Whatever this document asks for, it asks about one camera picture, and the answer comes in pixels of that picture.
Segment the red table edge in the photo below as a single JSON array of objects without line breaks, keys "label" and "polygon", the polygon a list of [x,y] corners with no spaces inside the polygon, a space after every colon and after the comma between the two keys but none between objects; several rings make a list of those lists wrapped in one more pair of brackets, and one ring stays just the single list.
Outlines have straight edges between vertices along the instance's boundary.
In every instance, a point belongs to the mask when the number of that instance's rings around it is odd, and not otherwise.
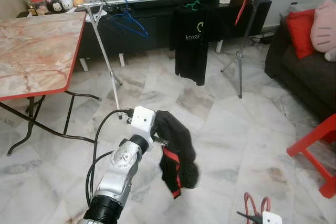
[{"label": "red table edge", "polygon": [[71,68],[70,68],[70,71],[69,71],[68,81],[63,88],[53,89],[53,90],[48,90],[48,91],[33,92],[33,93],[27,93],[27,94],[10,95],[10,96],[7,96],[7,97],[1,97],[0,101],[14,100],[14,99],[25,98],[25,97],[38,97],[40,95],[55,94],[55,93],[61,93],[61,92],[66,91],[70,86],[72,73],[74,71],[75,62],[76,62],[76,59],[77,59],[77,53],[78,53],[78,49],[79,49],[79,45],[80,45],[80,40],[82,39],[82,34],[83,34],[83,30],[84,30],[85,18],[86,18],[86,12],[85,12],[85,15],[83,17],[83,24],[82,24],[82,28],[80,30],[80,35],[78,37],[76,51],[75,51],[75,55],[73,57],[74,59],[72,61]]}]

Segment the marble floor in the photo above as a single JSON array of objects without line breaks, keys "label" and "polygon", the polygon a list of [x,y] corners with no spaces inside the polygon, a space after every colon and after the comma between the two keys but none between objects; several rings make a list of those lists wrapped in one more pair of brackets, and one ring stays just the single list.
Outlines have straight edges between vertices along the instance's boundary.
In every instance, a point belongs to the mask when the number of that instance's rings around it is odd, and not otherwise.
[{"label": "marble floor", "polygon": [[[267,46],[250,44],[243,65],[243,98],[236,94],[235,51],[239,40],[224,43],[216,54],[210,45],[205,85],[174,74],[174,56],[167,49],[125,55],[126,67],[111,61],[124,85],[118,87],[122,108],[136,105],[168,110],[189,128],[200,177],[195,189],[183,189],[174,200],[161,180],[161,148],[146,153],[134,177],[132,192],[119,223],[241,223],[244,192],[257,207],[265,196],[284,224],[335,224],[336,197],[318,191],[323,178],[302,156],[291,158],[286,148],[319,124],[316,117],[286,87],[264,74]],[[76,66],[70,91],[92,93],[102,101],[76,98],[68,134],[94,138],[115,109],[113,92],[102,59],[88,61],[89,72]],[[62,130],[70,102],[67,94],[46,98],[38,120]],[[9,101],[23,111],[27,100]],[[93,145],[53,136],[37,127],[30,140],[6,156],[9,146],[26,133],[27,124],[0,110],[0,220],[2,223],[77,223],[87,210],[85,176]],[[131,134],[125,119],[110,119],[98,145],[102,154]],[[326,168],[335,173],[334,146],[313,145]],[[98,165],[95,184],[108,159]]]}]

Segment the green hanger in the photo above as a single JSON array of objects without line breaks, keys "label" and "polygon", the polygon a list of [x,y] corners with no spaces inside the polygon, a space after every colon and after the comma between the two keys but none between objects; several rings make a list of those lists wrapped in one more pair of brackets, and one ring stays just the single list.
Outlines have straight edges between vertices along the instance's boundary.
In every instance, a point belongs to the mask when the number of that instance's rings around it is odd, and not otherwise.
[{"label": "green hanger", "polygon": [[200,0],[196,0],[193,4],[187,4],[187,5],[185,5],[184,7],[187,8],[187,7],[191,6],[191,10],[197,10],[197,9],[194,8],[194,6],[195,6],[196,4],[200,4]]}]

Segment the black cabinet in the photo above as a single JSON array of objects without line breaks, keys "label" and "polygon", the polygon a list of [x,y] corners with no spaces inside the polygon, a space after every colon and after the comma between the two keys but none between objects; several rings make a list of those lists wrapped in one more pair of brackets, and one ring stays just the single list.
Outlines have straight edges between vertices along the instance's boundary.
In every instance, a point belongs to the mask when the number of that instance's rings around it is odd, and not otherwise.
[{"label": "black cabinet", "polygon": [[[243,0],[232,0],[229,5],[216,2],[204,3],[208,8],[214,9],[223,18],[225,24],[230,29],[229,38],[242,37],[246,30],[249,17],[252,11],[251,1],[245,7],[239,23],[235,26],[235,21],[242,6]],[[255,20],[253,22],[250,35],[259,35],[263,28],[266,16],[271,6],[270,0],[260,0]],[[133,9],[131,15],[149,33],[148,38],[143,38],[124,29],[124,32],[117,29],[115,25],[108,21],[101,21],[98,31],[103,42],[106,53],[109,57],[119,53],[130,53],[168,47],[169,33],[172,13],[175,6]],[[78,51],[79,58],[101,57],[97,38],[91,23],[85,23],[82,39]]]}]

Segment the clothes drying rack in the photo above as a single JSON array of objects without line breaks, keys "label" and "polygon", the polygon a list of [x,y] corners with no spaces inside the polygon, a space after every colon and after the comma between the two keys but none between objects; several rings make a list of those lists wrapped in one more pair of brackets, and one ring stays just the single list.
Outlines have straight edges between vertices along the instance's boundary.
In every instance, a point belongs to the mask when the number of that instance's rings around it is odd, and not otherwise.
[{"label": "clothes drying rack", "polygon": [[[132,4],[132,3],[151,2],[151,1],[163,1],[163,0],[127,0],[127,1],[128,1],[129,4]],[[242,44],[240,46],[239,51],[236,52],[237,68],[238,68],[238,78],[239,78],[239,82],[238,82],[238,96],[239,96],[239,98],[242,98],[242,79],[241,79],[241,75],[242,75],[243,50],[244,50],[244,47],[245,47],[246,39],[247,39],[247,37],[248,37],[248,35],[250,33],[250,30],[251,30],[251,27],[252,27],[252,23],[253,23],[254,18],[256,16],[256,12],[257,12],[259,3],[260,3],[260,0],[253,0],[253,10],[252,10],[252,13],[251,13],[251,16],[250,16],[250,19],[249,19],[249,22],[248,22],[248,25],[247,25],[244,37],[243,37],[243,41],[241,42]],[[112,82],[112,87],[113,87],[113,93],[114,93],[114,98],[115,98],[115,103],[117,105],[117,109],[120,109],[120,107],[119,107],[119,100],[118,100],[117,88],[116,88],[116,85],[115,85],[115,81],[117,81],[119,83],[119,85],[122,85],[122,82],[117,77],[117,75],[114,73],[114,71],[113,71],[113,69],[112,69],[112,67],[110,65],[110,62],[108,60],[108,57],[107,57],[106,51],[104,49],[103,43],[101,41],[101,38],[100,38],[100,35],[99,35],[97,27],[98,27],[99,19],[101,17],[101,11],[102,11],[104,5],[121,5],[121,4],[126,4],[126,1],[125,0],[115,0],[115,1],[84,3],[84,4],[78,5],[79,8],[85,8],[87,10],[87,13],[90,16],[94,33],[96,34],[96,37],[97,37],[100,49],[101,49],[101,51],[103,53],[103,57],[105,59],[107,68],[108,68],[108,70],[110,72],[111,82]],[[95,15],[97,18],[94,19],[92,11],[91,11],[91,8],[92,7],[97,7],[97,6],[99,6],[100,8],[99,8],[98,14]]]}]

